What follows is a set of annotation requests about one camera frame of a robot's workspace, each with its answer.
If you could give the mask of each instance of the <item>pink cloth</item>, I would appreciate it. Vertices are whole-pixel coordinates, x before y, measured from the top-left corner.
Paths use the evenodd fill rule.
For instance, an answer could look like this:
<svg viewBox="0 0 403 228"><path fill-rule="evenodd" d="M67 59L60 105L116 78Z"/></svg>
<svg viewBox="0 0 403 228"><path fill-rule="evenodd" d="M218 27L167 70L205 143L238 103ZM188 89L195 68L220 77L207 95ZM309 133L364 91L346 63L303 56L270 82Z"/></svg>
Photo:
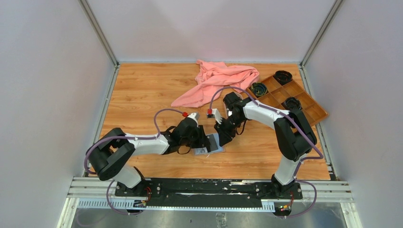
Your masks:
<svg viewBox="0 0 403 228"><path fill-rule="evenodd" d="M200 72L195 80L197 86L172 102L172 107L198 108L210 102L214 93L224 86L246 89L259 79L259 72L251 66L226 66L224 62L197 60ZM219 92L214 100L220 97Z"/></svg>

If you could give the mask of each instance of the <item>wooden tabletop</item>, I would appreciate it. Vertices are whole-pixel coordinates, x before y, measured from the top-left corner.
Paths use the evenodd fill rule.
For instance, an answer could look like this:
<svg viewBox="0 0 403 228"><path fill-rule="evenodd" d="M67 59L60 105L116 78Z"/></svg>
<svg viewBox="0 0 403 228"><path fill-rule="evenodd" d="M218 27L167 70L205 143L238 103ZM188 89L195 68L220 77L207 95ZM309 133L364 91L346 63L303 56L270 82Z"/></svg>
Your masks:
<svg viewBox="0 0 403 228"><path fill-rule="evenodd" d="M260 79L286 70L302 85L296 64L241 64L255 67ZM173 100L196 86L194 78L199 72L197 64L122 64L106 113L101 135L120 127L130 134L155 134L154 114L170 107ZM224 90L213 103L224 114L222 99L233 90ZM214 119L207 119L208 105L200 108L178 107L178 110L199 112L199 124L206 134L215 133ZM157 123L162 131L177 125L183 117L175 112L162 112ZM270 179L281 159L274 130L257 122L248 121L245 132L225 145L225 152L195 156L192 152L179 155L133 156L128 164L138 168L145 177L206 178L206 179ZM324 160L305 161L298 178L329 180Z"/></svg>

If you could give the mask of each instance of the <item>white backdrop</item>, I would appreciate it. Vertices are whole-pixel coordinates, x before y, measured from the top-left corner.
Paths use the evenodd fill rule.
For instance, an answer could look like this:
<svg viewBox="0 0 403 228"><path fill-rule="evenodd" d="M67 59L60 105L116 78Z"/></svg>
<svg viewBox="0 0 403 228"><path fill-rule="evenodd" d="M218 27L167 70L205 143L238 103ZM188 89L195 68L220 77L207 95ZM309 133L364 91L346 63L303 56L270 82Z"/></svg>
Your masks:
<svg viewBox="0 0 403 228"><path fill-rule="evenodd" d="M119 61L301 61L334 0L89 0Z"/></svg>
<svg viewBox="0 0 403 228"><path fill-rule="evenodd" d="M364 228L402 227L403 2L346 0L311 57L314 98Z"/></svg>
<svg viewBox="0 0 403 228"><path fill-rule="evenodd" d="M0 227L54 228L113 66L77 0L2 0Z"/></svg>

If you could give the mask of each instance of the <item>black round object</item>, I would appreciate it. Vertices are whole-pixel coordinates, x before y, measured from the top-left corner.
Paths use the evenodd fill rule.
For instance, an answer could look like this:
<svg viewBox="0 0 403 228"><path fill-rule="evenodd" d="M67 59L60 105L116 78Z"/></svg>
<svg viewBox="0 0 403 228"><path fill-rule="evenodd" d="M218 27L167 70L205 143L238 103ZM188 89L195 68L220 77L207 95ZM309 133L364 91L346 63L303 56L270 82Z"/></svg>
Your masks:
<svg viewBox="0 0 403 228"><path fill-rule="evenodd" d="M296 99L295 97L293 97L293 96L287 98L282 103L282 105L283 105L283 107L285 109L290 110L290 111L293 110L293 109L299 109L299 110L302 109L301 102L298 99Z"/></svg>
<svg viewBox="0 0 403 228"><path fill-rule="evenodd" d="M274 74L274 78L283 86L292 81L292 74L285 70L279 70Z"/></svg>
<svg viewBox="0 0 403 228"><path fill-rule="evenodd" d="M261 97L267 93L267 87L261 82L253 83L249 88L256 97Z"/></svg>

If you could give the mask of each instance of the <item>wooden organizer box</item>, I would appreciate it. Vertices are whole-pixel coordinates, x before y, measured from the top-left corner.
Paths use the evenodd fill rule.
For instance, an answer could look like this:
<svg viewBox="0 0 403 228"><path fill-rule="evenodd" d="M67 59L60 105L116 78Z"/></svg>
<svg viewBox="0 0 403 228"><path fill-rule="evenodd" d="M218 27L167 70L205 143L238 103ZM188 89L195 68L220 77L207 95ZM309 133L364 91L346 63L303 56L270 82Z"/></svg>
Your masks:
<svg viewBox="0 0 403 228"><path fill-rule="evenodd" d="M292 80L285 85L281 85L273 76L261 81L267 87L268 92L265 95L257 98L249 88L246 91L260 102L282 110L285 110L285 108L281 103L289 97L295 97L301 102L302 112L311 126L316 125L328 116L322 106L305 92L304 88L297 82Z"/></svg>

